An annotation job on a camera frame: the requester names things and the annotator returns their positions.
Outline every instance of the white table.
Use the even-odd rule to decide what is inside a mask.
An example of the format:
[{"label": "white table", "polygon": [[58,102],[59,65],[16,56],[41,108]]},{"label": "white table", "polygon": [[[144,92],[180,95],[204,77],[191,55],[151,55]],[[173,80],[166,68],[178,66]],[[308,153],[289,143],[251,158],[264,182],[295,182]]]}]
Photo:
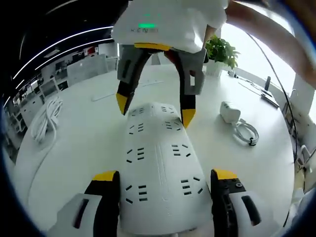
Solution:
[{"label": "white table", "polygon": [[[155,81],[163,83],[144,86]],[[145,67],[140,82],[130,108],[156,101],[173,104],[179,110],[179,77],[173,65]],[[123,162],[120,141],[127,117],[119,112],[114,96],[118,84],[116,72],[110,72],[59,93],[64,105],[59,115],[57,141],[30,190],[28,209],[41,229],[54,224],[57,211],[76,193],[83,193],[95,174],[120,171]],[[91,100],[105,95],[110,96]],[[260,140],[255,147],[233,137],[231,125],[225,124],[219,115],[223,100],[234,102],[241,109],[241,117],[256,127]],[[291,203],[294,164],[290,137],[279,109],[224,73],[220,80],[206,77],[187,133],[208,184],[211,169],[233,171],[247,190],[255,191],[270,205],[276,221],[283,225]],[[28,130],[14,176],[24,204],[43,152]]]}]

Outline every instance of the black ceiling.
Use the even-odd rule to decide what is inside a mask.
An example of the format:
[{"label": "black ceiling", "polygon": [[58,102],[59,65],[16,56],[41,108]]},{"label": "black ceiling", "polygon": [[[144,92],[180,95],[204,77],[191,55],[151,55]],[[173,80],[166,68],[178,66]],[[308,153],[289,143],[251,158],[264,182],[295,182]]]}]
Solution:
[{"label": "black ceiling", "polygon": [[[48,46],[77,33],[112,26],[125,10],[128,0],[49,0],[11,1],[2,9],[2,65],[0,85],[4,99],[16,93],[21,80],[30,80],[34,69],[55,47],[16,73],[31,58]],[[65,40],[56,45],[60,52],[88,42],[110,38],[111,29],[98,30]]]}]

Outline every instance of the green light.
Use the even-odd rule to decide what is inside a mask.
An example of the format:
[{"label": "green light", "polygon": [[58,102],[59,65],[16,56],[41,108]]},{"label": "green light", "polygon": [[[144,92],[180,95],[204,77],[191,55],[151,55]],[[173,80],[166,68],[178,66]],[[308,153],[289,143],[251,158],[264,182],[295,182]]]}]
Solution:
[{"label": "green light", "polygon": [[155,24],[152,23],[139,23],[139,28],[155,28]]}]

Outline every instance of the white cable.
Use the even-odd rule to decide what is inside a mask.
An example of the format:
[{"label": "white cable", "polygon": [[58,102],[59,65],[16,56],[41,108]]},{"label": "white cable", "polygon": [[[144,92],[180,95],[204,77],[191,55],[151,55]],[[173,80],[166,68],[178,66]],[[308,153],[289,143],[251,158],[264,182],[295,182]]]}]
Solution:
[{"label": "white cable", "polygon": [[56,141],[56,128],[58,125],[58,115],[60,113],[60,110],[62,108],[63,105],[63,101],[61,99],[59,99],[59,97],[55,97],[54,99],[50,100],[47,103],[46,109],[38,114],[35,118],[34,118],[34,122],[32,124],[31,127],[31,136],[33,137],[34,140],[36,140],[38,143],[43,142],[46,132],[49,128],[51,128],[53,130],[53,140],[51,141],[49,147],[47,148],[47,151],[45,153],[45,155],[43,156],[42,160],[40,161],[40,163],[38,164],[35,173],[32,177],[31,183],[30,183],[30,188],[28,190],[28,201],[27,203],[29,203],[29,197],[30,197],[30,190],[33,184],[33,181],[35,179],[35,176],[38,172],[38,170],[40,169],[41,164],[43,163],[43,161],[45,160],[46,156],[48,155],[48,153],[50,152],[50,150],[53,148],[55,141]]},{"label": "white cable", "polygon": [[[250,130],[253,133],[253,137],[250,138],[245,138],[242,133],[240,132],[239,128],[240,127],[245,127],[248,130]],[[240,140],[248,143],[251,146],[255,146],[259,140],[259,133],[258,131],[255,129],[254,126],[246,123],[245,121],[241,120],[238,121],[237,123],[233,124],[233,128],[234,128],[234,134],[236,137],[238,137]]]}]

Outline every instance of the white flower pot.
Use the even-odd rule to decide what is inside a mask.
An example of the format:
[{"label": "white flower pot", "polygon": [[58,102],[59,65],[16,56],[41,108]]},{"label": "white flower pot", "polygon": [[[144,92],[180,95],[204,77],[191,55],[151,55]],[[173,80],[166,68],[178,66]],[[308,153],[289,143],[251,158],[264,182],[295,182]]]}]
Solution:
[{"label": "white flower pot", "polygon": [[212,77],[219,78],[224,68],[224,63],[215,62],[214,60],[209,60],[206,64],[206,74]]}]

